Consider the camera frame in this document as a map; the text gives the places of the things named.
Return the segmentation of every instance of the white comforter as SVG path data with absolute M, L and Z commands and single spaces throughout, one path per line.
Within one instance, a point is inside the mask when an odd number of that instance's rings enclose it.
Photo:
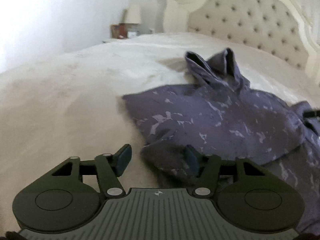
M 204 58 L 231 47 L 252 87 L 294 103 L 320 106 L 319 88 L 303 72 L 263 51 L 211 37 L 180 33 L 141 36 L 30 63 L 0 75 L 0 235 L 18 230 L 12 200 L 23 187 L 68 158 L 93 159 L 123 144 L 134 156 L 121 183 L 156 187 L 140 161 L 143 139 L 121 96 L 165 84 L 192 82 L 184 53 Z M 93 178 L 87 179 L 97 188 Z

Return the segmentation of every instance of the white ornate headboard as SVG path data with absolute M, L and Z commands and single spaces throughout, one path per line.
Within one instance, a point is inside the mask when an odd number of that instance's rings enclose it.
M 167 0 L 164 13 L 166 33 L 201 33 L 261 49 L 319 84 L 320 46 L 310 29 L 295 0 Z

